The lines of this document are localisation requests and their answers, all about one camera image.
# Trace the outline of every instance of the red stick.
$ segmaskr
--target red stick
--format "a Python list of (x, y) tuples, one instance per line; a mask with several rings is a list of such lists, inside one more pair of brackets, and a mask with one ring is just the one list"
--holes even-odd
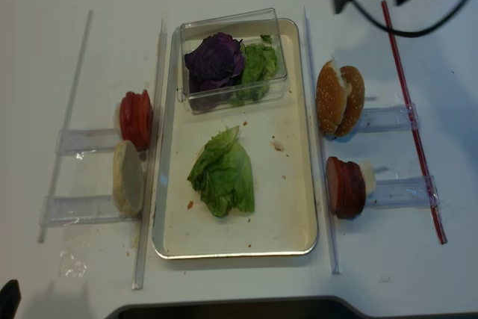
[[(390, 13), (388, 12), (387, 2), (382, 1), (382, 10), (383, 16), (385, 17), (385, 23), (389, 28), (392, 28)], [(405, 105), (411, 106), (412, 100), (410, 99), (409, 89), (406, 86), (405, 73), (402, 68), (402, 61), (400, 60), (400, 55), (398, 53), (397, 41), (393, 34), (388, 33), (388, 38), (390, 39), (391, 51), (394, 53), (395, 65), (397, 66), (398, 77), (400, 79), (400, 85), (402, 87), (403, 98), (405, 99)], [(415, 118), (415, 112), (409, 112), (410, 121), (413, 123), (417, 122)], [(441, 215), (438, 206), (436, 205), (436, 200), (438, 199), (437, 190), (435, 184), (432, 181), (430, 176), (428, 165), (426, 164), (425, 152), (423, 151), (423, 146), (421, 144), (420, 133), (418, 129), (412, 129), (413, 140), (415, 141), (415, 147), (417, 148), (418, 160), (420, 161), (421, 172), (426, 182), (426, 191), (428, 192), (429, 201), (430, 201), (430, 210), (432, 212), (433, 223), (435, 224), (436, 234), (441, 244), (448, 242), (447, 236), (443, 229), (443, 224), (441, 223)]]

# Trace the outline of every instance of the white surface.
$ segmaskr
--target white surface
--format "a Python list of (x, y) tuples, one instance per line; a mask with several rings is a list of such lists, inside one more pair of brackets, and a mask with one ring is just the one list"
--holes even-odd
[[(437, 19), (454, 1), (412, 0), (393, 10), (392, 19), (396, 26), (419, 28), (429, 23), (428, 10), (436, 8)], [(162, 11), (167, 12), (168, 29), (173, 29), (185, 21), (274, 7), (279, 17), (291, 18), (302, 28), (305, 5), (319, 69), (334, 51), (331, 29), (337, 18), (330, 0), (0, 0), (0, 282), (20, 281), (23, 299), (17, 317), (104, 318), (134, 304), (311, 295), (338, 296), (368, 315), (478, 311), (478, 134), (473, 122), (466, 126), (461, 121), (478, 114), (472, 48), (478, 34), (471, 29), (477, 4), (472, 0), (429, 38), (399, 40), (430, 170), (444, 201), (449, 244), (438, 244), (426, 210), (393, 212), (403, 219), (400, 228), (388, 221), (392, 212), (370, 211), (374, 220), (367, 221), (371, 218), (363, 214), (360, 222), (347, 224), (340, 238), (340, 276), (330, 274), (325, 235), (310, 255), (299, 258), (169, 263), (150, 245), (144, 289), (131, 291), (132, 223), (52, 229), (45, 244), (36, 242), (87, 11), (127, 10), (148, 20), (144, 30), (151, 38), (144, 41), (150, 61), (138, 76), (152, 81), (161, 26), (155, 19)], [(348, 26), (359, 32), (363, 24), (355, 16)], [(367, 51), (360, 49), (361, 54)], [(391, 56), (390, 48), (383, 52)], [(319, 215), (324, 223), (323, 212)], [(320, 225), (320, 233), (325, 233)], [(86, 265), (83, 276), (59, 277), (62, 250), (80, 253)]]
[[(162, 256), (290, 255), (306, 253), (315, 245), (317, 219), (298, 33), (291, 22), (281, 24), (289, 82), (282, 99), (200, 115), (192, 115), (177, 101), (174, 108), (168, 106), (171, 112), (165, 116), (174, 118), (174, 125), (172, 133), (163, 136), (161, 153), (170, 151), (170, 157), (163, 158), (170, 166), (158, 175), (152, 230)], [(176, 73), (180, 72), (181, 61)], [(168, 91), (174, 96), (176, 77), (171, 81)], [(238, 141), (251, 159), (255, 210), (232, 210), (215, 218), (186, 178), (211, 137), (234, 126), (240, 126)], [(320, 198), (319, 188), (315, 196)]]

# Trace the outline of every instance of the white table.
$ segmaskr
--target white table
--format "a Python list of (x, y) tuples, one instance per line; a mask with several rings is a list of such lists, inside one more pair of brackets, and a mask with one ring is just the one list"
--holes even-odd
[[(393, 10), (394, 25), (423, 27), (455, 1), (412, 0)], [(0, 0), (0, 283), (19, 280), (17, 317), (104, 318), (143, 304), (308, 296), (340, 297), (366, 315), (478, 311), (478, 33), (472, 28), (477, 5), (472, 0), (430, 37), (398, 40), (443, 201), (447, 245), (438, 244), (427, 210), (399, 210), (404, 233), (383, 222), (381, 232), (345, 235), (344, 273), (332, 276), (320, 211), (320, 239), (310, 255), (168, 262), (150, 244), (144, 289), (132, 291), (131, 223), (50, 229), (46, 242), (37, 243), (38, 216), (88, 10), (143, 19), (152, 36), (145, 40), (150, 52), (138, 76), (147, 77), (154, 74), (161, 17), (170, 38), (185, 21), (266, 7), (295, 21), (302, 34), (306, 6), (319, 69), (334, 51), (330, 0)], [(351, 27), (369, 26), (357, 19)], [(61, 250), (82, 238), (88, 245), (85, 275), (59, 276)]]

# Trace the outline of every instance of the clear plastic box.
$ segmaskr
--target clear plastic box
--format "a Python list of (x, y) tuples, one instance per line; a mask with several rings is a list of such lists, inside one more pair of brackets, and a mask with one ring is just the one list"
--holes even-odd
[[(223, 32), (236, 40), (242, 40), (245, 46), (251, 43), (263, 43), (262, 34), (270, 35), (271, 45), (276, 51), (278, 71), (270, 79), (257, 81), (253, 84), (237, 84), (221, 87), (216, 90), (191, 92), (189, 71), (186, 68), (184, 56), (195, 50), (201, 42), (211, 35)], [(206, 111), (215, 111), (221, 108), (246, 105), (272, 99), (280, 99), (287, 90), (287, 68), (282, 50), (282, 41), (279, 33), (276, 11), (272, 8), (242, 13), (222, 18), (209, 19), (200, 22), (189, 22), (180, 27), (182, 74), (179, 74), (180, 101), (186, 103), (193, 114)], [(253, 91), (268, 86), (268, 90), (259, 100), (240, 99), (241, 92)]]

